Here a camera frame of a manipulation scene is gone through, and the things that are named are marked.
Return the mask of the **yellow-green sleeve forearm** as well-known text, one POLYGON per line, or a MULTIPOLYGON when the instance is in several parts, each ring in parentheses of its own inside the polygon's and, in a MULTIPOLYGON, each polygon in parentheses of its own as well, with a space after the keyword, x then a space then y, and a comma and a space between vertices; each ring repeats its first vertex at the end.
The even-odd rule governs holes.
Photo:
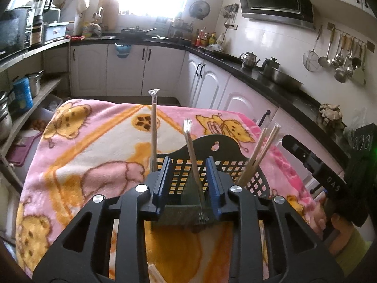
POLYGON ((336 262, 341 267, 345 277, 350 275, 356 266, 361 262, 372 242, 365 241, 362 235, 352 229, 345 235, 339 235, 332 246, 334 247, 336 262))

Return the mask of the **person's right hand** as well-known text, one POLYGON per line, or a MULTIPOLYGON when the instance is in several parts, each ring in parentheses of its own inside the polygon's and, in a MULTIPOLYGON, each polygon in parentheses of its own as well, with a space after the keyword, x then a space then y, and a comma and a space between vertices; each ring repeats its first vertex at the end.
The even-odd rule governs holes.
POLYGON ((334 238, 333 242, 329 244, 328 250, 333 255, 338 255, 348 244, 355 228, 351 222, 348 222, 345 218, 334 213, 330 219, 327 219, 323 205, 327 200, 325 193, 321 193, 317 198, 317 205, 314 208, 313 218, 314 223, 312 228, 318 237, 323 239, 323 232, 327 227, 327 223, 331 222, 333 228, 338 231, 338 235, 334 238))

